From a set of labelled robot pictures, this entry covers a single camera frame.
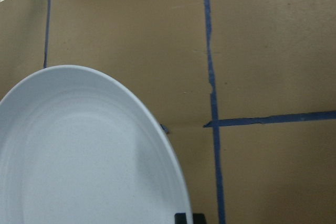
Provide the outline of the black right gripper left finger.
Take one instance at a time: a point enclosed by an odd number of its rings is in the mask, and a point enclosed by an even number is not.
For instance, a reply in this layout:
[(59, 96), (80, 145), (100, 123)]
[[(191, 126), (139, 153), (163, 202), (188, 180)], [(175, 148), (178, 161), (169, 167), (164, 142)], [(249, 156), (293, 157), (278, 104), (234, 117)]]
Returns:
[(187, 224), (186, 213), (176, 213), (174, 215), (175, 224)]

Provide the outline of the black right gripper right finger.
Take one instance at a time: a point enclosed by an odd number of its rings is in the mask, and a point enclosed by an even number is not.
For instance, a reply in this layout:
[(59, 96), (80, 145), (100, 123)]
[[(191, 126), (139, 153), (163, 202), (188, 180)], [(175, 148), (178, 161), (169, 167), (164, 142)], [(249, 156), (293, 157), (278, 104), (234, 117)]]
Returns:
[(193, 213), (193, 224), (206, 224), (206, 217), (203, 213)]

